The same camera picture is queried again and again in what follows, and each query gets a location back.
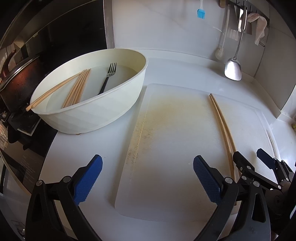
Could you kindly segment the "white plastic cutting board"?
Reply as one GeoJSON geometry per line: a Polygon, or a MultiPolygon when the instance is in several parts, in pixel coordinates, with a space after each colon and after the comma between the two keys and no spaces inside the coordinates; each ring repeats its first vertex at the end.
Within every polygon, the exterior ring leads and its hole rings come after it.
{"type": "Polygon", "coordinates": [[[116,210],[149,221],[206,222],[216,204],[194,172],[198,155],[223,176],[231,175],[210,94],[148,85],[126,155],[116,210]]]}

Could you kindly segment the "white oval basin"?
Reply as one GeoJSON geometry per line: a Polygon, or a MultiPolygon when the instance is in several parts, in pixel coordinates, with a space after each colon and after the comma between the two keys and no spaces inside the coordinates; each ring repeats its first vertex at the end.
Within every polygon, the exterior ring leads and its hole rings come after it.
{"type": "Polygon", "coordinates": [[[47,75],[34,90],[32,103],[52,87],[91,69],[79,103],[62,108],[78,77],[56,90],[32,111],[55,130],[80,134],[98,130],[124,115],[137,101],[144,83],[148,59],[130,49],[105,49],[76,57],[47,75]],[[117,63],[104,92],[98,95],[109,65],[117,63]]]}

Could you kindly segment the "wooden chopstick in basin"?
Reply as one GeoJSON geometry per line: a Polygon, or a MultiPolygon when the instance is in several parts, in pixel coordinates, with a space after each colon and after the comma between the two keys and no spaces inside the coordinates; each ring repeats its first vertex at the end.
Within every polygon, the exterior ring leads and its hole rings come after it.
{"type": "Polygon", "coordinates": [[[74,95],[72,96],[72,99],[70,100],[70,103],[68,104],[68,106],[71,104],[71,101],[74,99],[74,96],[75,96],[75,94],[76,94],[76,92],[77,92],[77,89],[78,89],[78,87],[76,88],[75,93],[74,93],[74,95]]]}
{"type": "Polygon", "coordinates": [[[85,80],[85,77],[87,76],[88,72],[89,72],[89,69],[84,70],[83,73],[78,78],[77,82],[75,83],[75,86],[74,86],[73,90],[71,91],[70,97],[68,99],[68,103],[66,105],[67,107],[73,105],[76,102],[76,100],[77,100],[77,98],[79,96],[82,84],[83,84],[83,82],[85,80]]]}
{"type": "Polygon", "coordinates": [[[85,76],[83,77],[83,79],[81,80],[79,86],[78,86],[78,89],[77,89],[77,92],[74,96],[74,99],[71,101],[71,105],[74,105],[74,104],[77,104],[81,98],[81,95],[82,95],[82,89],[83,89],[83,86],[86,82],[86,79],[89,75],[89,72],[90,72],[91,69],[88,69],[87,73],[85,74],[85,76]]]}
{"type": "Polygon", "coordinates": [[[30,111],[32,108],[35,108],[37,105],[39,105],[42,101],[44,101],[48,96],[50,96],[52,93],[54,93],[56,90],[60,89],[64,85],[66,85],[68,82],[73,80],[74,78],[80,76],[82,73],[84,73],[86,70],[83,70],[76,75],[69,77],[68,79],[64,80],[63,82],[57,84],[56,86],[49,89],[47,92],[42,94],[40,97],[38,97],[35,101],[33,101],[27,108],[26,111],[30,111]]]}
{"type": "MultiPolygon", "coordinates": [[[[90,70],[90,72],[91,72],[91,70],[90,70]]],[[[89,72],[89,75],[90,75],[90,72],[89,72]]],[[[89,77],[89,75],[88,75],[88,77],[89,77]]],[[[88,77],[87,77],[87,79],[86,79],[86,82],[87,82],[87,80],[88,80],[88,77]]],[[[85,84],[84,84],[84,86],[83,86],[83,89],[82,89],[83,91],[84,91],[84,89],[85,89],[86,82],[85,82],[85,84]]],[[[82,94],[83,94],[83,91],[82,91],[82,94]]],[[[82,96],[81,96],[81,97],[82,97],[82,96]]],[[[80,98],[80,100],[81,100],[81,98],[80,98]]],[[[79,100],[79,102],[80,102],[80,100],[79,100]]],[[[79,103],[79,102],[78,102],[78,103],[79,103]]]]}
{"type": "Polygon", "coordinates": [[[76,88],[78,87],[78,84],[80,82],[80,80],[82,79],[82,77],[86,74],[87,70],[83,70],[82,73],[79,75],[78,79],[76,80],[74,86],[72,87],[70,93],[68,94],[64,104],[62,105],[62,108],[65,108],[68,106],[68,104],[70,103],[70,100],[72,99],[72,96],[75,93],[76,88]]]}

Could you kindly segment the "blue silicone brush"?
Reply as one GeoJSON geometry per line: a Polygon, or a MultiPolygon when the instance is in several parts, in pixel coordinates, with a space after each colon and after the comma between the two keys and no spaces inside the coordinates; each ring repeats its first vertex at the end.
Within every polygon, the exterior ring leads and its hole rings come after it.
{"type": "Polygon", "coordinates": [[[205,18],[205,10],[203,8],[203,0],[200,0],[200,6],[197,9],[197,17],[204,19],[205,18]]]}

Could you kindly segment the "steel spatula hanging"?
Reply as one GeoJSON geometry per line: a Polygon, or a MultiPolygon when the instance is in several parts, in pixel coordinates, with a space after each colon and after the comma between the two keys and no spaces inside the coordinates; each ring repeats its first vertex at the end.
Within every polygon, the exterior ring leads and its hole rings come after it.
{"type": "Polygon", "coordinates": [[[240,81],[242,79],[242,69],[239,61],[237,60],[237,55],[241,46],[243,34],[246,29],[246,22],[247,22],[247,10],[245,9],[242,17],[242,22],[241,22],[241,35],[238,41],[235,54],[232,58],[227,60],[224,68],[224,75],[230,80],[234,80],[234,81],[240,81]]]}

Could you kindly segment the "black induction cooktop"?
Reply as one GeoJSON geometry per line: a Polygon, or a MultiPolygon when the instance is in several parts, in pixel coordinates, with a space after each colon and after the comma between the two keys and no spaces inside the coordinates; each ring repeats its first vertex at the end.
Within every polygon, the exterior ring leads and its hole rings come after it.
{"type": "Polygon", "coordinates": [[[1,120],[1,157],[16,178],[32,192],[57,134],[32,111],[12,113],[1,120]]]}

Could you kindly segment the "glass pot lid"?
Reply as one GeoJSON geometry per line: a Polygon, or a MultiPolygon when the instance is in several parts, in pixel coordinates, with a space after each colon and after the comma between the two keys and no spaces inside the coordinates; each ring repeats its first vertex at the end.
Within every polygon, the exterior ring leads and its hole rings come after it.
{"type": "Polygon", "coordinates": [[[12,70],[9,70],[9,63],[13,56],[16,54],[16,49],[14,49],[6,58],[3,67],[1,69],[1,90],[3,90],[6,85],[24,68],[29,64],[39,58],[39,54],[29,57],[25,60],[20,61],[12,70]]]}

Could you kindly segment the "white rag hanging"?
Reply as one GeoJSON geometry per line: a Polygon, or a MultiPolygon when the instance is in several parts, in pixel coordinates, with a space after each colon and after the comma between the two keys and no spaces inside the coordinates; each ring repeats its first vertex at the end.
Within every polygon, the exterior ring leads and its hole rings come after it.
{"type": "Polygon", "coordinates": [[[257,13],[250,13],[247,16],[247,21],[249,23],[257,22],[256,23],[256,31],[255,31],[255,45],[259,45],[259,42],[262,38],[265,37],[265,29],[267,26],[267,20],[265,17],[261,16],[257,13]]]}

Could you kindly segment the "steel fork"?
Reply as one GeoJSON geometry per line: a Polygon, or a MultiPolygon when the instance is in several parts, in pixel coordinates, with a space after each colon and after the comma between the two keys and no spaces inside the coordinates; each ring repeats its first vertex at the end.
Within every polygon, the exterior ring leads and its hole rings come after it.
{"type": "Polygon", "coordinates": [[[116,62],[111,63],[109,65],[106,79],[104,80],[104,83],[102,84],[102,87],[101,87],[98,95],[100,95],[100,94],[102,94],[104,92],[109,78],[112,77],[116,73],[116,68],[117,68],[117,63],[116,62]]]}

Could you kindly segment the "dark brown cooking pot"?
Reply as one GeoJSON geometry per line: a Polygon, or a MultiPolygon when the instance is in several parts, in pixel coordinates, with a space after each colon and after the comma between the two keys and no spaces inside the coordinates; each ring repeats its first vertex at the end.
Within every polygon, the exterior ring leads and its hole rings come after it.
{"type": "Polygon", "coordinates": [[[17,111],[29,101],[45,74],[43,57],[39,56],[1,90],[1,99],[9,112],[17,111]]]}

